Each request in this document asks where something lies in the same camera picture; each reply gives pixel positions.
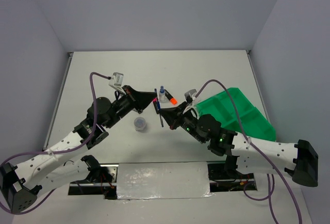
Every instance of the green bin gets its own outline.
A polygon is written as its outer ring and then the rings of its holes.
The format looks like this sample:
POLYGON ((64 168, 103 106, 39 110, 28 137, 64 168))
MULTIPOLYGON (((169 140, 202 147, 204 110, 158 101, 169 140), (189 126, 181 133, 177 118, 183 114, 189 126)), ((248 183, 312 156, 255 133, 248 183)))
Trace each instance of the green bin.
MULTIPOLYGON (((254 138, 276 141, 274 127, 250 103, 240 89, 232 87, 228 91, 236 104, 245 133, 254 138)), ((234 107, 225 91, 198 103, 196 108, 199 116, 211 114, 217 121, 221 122, 221 127, 242 133, 234 107)))

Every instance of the gray wall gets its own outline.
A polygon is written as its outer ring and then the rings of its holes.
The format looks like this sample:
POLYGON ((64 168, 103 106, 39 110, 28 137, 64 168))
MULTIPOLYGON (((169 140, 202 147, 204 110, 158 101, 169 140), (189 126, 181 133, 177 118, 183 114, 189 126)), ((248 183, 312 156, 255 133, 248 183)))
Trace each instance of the gray wall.
MULTIPOLYGON (((35 3, 0 0, 0 161, 41 150, 67 62, 35 3)), ((11 220, 0 210, 1 223, 11 220)))
POLYGON ((38 0, 67 51, 251 49, 276 0, 38 0))
POLYGON ((329 0, 278 0, 252 49, 278 138, 319 153, 319 187, 303 189, 314 224, 330 219, 329 42, 329 0))

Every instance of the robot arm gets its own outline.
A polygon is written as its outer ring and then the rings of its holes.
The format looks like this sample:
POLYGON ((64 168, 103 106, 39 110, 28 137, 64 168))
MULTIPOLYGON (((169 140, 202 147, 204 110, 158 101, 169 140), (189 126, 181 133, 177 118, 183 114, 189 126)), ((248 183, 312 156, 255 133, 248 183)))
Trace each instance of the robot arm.
POLYGON ((81 145, 92 133, 94 104, 87 110, 87 117, 63 140, 47 149, 47 154, 37 155, 13 166, 6 163, 0 167, 0 188, 13 214, 30 207, 41 194, 75 180, 88 179, 91 182, 101 175, 111 182, 112 175, 102 168, 91 155, 71 165, 63 166, 71 158, 85 153, 104 140, 108 133, 105 128, 113 127, 131 110, 139 114, 156 97, 154 92, 140 92, 131 86, 121 87, 123 75, 114 73, 109 85, 119 92, 120 98, 110 102, 105 97, 97 98, 96 130, 92 138, 80 149, 68 153, 81 145))
POLYGON ((209 141, 208 149, 218 155, 227 155, 224 173, 233 178, 249 173, 269 173, 276 171, 250 142, 260 148, 284 175, 300 185, 316 187, 318 185, 318 155, 308 141, 298 143, 277 143, 249 138, 246 141, 240 133, 226 130, 221 123, 210 115, 202 115, 198 119, 187 110, 188 103, 183 102, 177 107, 161 109, 170 129, 182 127, 200 143, 209 141))

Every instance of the purple cable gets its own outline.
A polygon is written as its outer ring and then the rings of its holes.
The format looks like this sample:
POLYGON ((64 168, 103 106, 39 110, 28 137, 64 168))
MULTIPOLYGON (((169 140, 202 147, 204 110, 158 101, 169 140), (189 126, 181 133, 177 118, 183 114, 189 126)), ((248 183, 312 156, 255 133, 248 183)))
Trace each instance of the purple cable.
POLYGON ((268 196, 264 197, 264 198, 254 198, 254 197, 251 197, 247 194, 246 192, 246 188, 250 185, 250 184, 253 184, 253 182, 250 182, 250 183, 247 183, 244 185, 244 188, 243 188, 243 192, 244 194, 250 198, 251 200, 254 200, 254 201, 265 201, 267 200, 268 198, 271 197, 271 195, 273 194, 274 192, 274 189, 275 189, 275 178, 274 178, 274 175, 272 174, 272 181, 273 181, 273 185, 272 185, 272 190, 270 191, 270 193, 268 193, 268 196))
MULTIPOLYGON (((224 90, 225 92, 228 94, 228 97, 230 98, 230 101, 232 102, 233 104, 233 107, 234 107, 234 110, 235 110, 235 113, 236 113, 236 116, 237 116, 237 120, 238 120, 238 124, 242 130, 242 134, 244 136, 244 138, 248 141, 248 138, 247 138, 247 135, 244 131, 244 128, 243 128, 243 125, 242 125, 242 122, 241 122, 241 119, 239 117, 239 114, 238 114, 238 111, 237 111, 237 107, 235 105, 235 102, 231 96, 231 94, 229 93, 229 91, 227 90, 227 88, 218 80, 216 79, 210 79, 209 81, 207 81, 202 87, 201 89, 199 90, 199 92, 196 94, 196 98, 201 94, 201 92, 204 90, 204 88, 211 82, 216 82, 218 83, 224 90)), ((250 145, 255 149, 257 150, 267 161, 269 164, 271 164, 271 166, 275 169, 275 171, 277 172, 277 174, 279 175, 279 177, 282 179, 283 183, 285 184, 285 186, 287 187, 288 191, 289 191, 289 194, 293 200, 293 203, 294 203, 294 206, 295 206, 295 209, 297 210, 297 214, 298 214, 298 219, 299 219, 299 224, 302 224, 303 223, 303 219, 302 219, 302 216, 301 216, 301 211, 300 211, 300 208, 299 208, 299 205, 298 205, 298 202, 294 196, 294 193, 292 191, 292 189, 290 188, 290 185, 288 184, 288 182, 286 181, 286 179, 284 178, 283 174, 280 172, 280 170, 278 169, 278 167, 270 160, 270 158, 268 158, 267 155, 264 154, 264 152, 262 152, 256 145, 254 145, 252 142, 250 142, 250 145)))
MULTIPOLYGON (((76 146, 75 148, 73 149, 70 149, 70 150, 63 150, 63 151, 54 151, 53 153, 54 154, 62 154, 62 153, 71 153, 73 151, 76 151, 78 150, 79 148, 83 147, 84 145, 86 145, 87 142, 90 141, 90 139, 93 137, 94 135, 94 132, 96 130, 96 121, 97 121, 97 105, 96 105, 96 94, 95 94, 95 89, 94 89, 94 84, 93 84, 93 75, 96 75, 96 76, 99 76, 99 77, 102 77, 102 78, 105 78, 105 79, 111 79, 111 77, 109 76, 104 76, 102 74, 99 74, 99 73, 96 73, 96 72, 92 72, 90 75, 89 75, 89 82, 90 82, 90 85, 91 85, 91 90, 92 90, 92 95, 93 95, 93 104, 94 104, 94 120, 93 120, 93 128, 92 128, 92 132, 90 133, 90 135, 87 137, 87 139, 80 145, 76 146)), ((25 152, 25 153, 18 153, 16 155, 13 155, 9 158, 7 158, 5 161, 3 161, 1 163, 0 166, 3 166, 4 164, 6 164, 8 161, 12 160, 13 158, 16 158, 16 157, 19 157, 19 156, 23 156, 23 155, 40 155, 40 154, 48 154, 48 152, 37 152, 37 151, 32 151, 32 152, 25 152)), ((42 201, 40 203, 38 203, 35 207, 31 208, 30 210, 27 210, 25 212, 21 212, 21 213, 18 213, 17 215, 23 215, 23 214, 27 214, 33 210, 35 210, 37 207, 39 207, 52 193, 54 192, 54 189, 51 190, 47 196, 42 199, 42 201)), ((11 214, 11 211, 9 209, 7 209, 1 202, 0 202, 0 207, 1 209, 3 209, 4 211, 6 211, 7 213, 10 213, 11 214)))
POLYGON ((276 224, 279 224, 276 217, 275 217, 275 214, 274 214, 274 210, 273 210, 273 205, 272 205, 272 194, 271 194, 271 191, 270 191, 270 179, 269 179, 269 174, 267 174, 267 180, 268 180, 268 202, 269 202, 269 209, 270 209, 270 213, 272 214, 272 217, 274 219, 274 222, 276 224))

